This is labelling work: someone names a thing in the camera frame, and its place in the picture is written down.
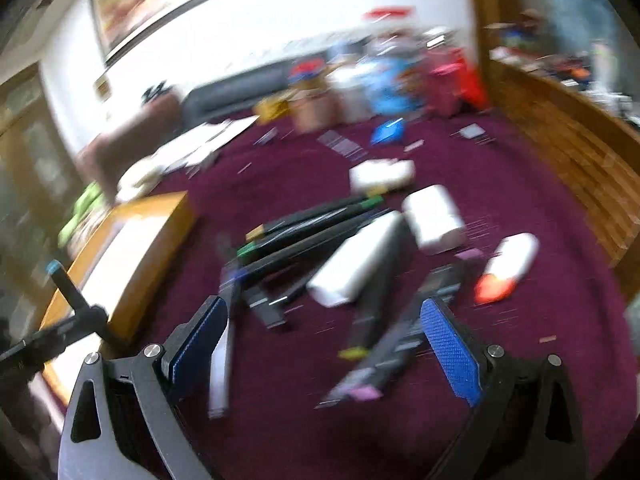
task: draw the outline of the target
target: metal bolt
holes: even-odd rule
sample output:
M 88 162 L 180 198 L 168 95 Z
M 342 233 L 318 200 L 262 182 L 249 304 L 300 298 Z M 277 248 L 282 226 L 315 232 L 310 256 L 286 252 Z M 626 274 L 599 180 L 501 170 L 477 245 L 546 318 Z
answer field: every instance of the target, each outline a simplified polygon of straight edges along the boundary
M 160 345 L 157 345 L 156 343 L 148 345 L 145 348 L 145 356 L 156 357 L 160 353 L 161 349 L 162 347 Z
M 546 358 L 546 360 L 549 361 L 549 363 L 553 366 L 560 366 L 562 364 L 562 359 L 559 358 L 556 354 L 551 354 Z
M 84 362 L 87 363 L 88 365 L 92 365 L 98 359 L 100 359 L 100 354 L 98 354 L 98 352 L 91 352 L 90 354 L 87 354 L 87 356 L 84 358 Z
M 504 355 L 504 348 L 500 345 L 491 345 L 486 351 L 491 357 L 502 357 Z

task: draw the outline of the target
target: wooden panel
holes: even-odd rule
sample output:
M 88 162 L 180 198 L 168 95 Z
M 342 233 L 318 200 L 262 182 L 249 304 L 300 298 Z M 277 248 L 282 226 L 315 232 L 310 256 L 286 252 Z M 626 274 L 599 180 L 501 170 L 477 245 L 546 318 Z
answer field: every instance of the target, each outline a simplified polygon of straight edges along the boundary
M 615 267 L 640 232 L 640 137 L 554 80 L 492 66 L 498 105 L 582 203 Z
M 195 222 L 195 213 L 185 192 L 169 193 L 117 206 L 102 222 L 68 270 L 71 280 L 79 284 L 93 268 L 94 259 L 101 252 L 115 224 L 130 218 L 167 216 L 164 226 L 145 253 L 129 285 L 126 286 L 109 327 L 125 341 L 132 341 L 142 321 L 146 307 L 158 288 L 172 257 Z M 43 318 L 41 328 L 56 323 L 70 313 L 70 307 L 57 290 Z M 44 377 L 56 395 L 67 404 L 71 391 L 58 380 L 47 364 Z

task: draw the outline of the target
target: white wall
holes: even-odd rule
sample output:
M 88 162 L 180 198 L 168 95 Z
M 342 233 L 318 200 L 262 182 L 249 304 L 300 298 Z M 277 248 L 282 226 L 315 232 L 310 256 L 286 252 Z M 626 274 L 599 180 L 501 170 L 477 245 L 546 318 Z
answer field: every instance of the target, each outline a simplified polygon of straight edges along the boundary
M 230 61 L 287 40 L 357 27 L 367 10 L 412 5 L 425 25 L 473 31 L 471 0 L 209 0 L 173 20 L 109 71 L 113 94 L 134 108 L 142 92 L 167 79 L 187 88 L 216 79 Z M 105 127 L 93 90 L 104 72 L 88 0 L 77 0 L 50 38 L 42 72 L 56 120 L 73 152 Z

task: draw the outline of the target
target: blue tip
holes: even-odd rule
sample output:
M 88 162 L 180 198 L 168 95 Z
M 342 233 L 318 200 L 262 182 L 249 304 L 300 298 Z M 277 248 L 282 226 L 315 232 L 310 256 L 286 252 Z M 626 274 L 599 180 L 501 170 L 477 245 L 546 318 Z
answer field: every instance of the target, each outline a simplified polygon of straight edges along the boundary
M 51 260 L 47 266 L 47 274 L 52 275 L 57 270 L 62 269 L 62 264 L 57 260 Z
M 453 392 L 475 406 L 482 390 L 480 368 L 471 352 L 433 300 L 422 304 L 420 321 Z

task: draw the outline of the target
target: white bottle with orange cap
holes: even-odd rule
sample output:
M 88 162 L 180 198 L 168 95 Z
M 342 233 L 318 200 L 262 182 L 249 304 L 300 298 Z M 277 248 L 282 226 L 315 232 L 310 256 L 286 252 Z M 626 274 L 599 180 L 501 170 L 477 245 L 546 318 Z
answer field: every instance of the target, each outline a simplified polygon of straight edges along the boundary
M 531 233 L 503 238 L 476 283 L 476 303 L 492 303 L 508 297 L 531 267 L 539 244 Z

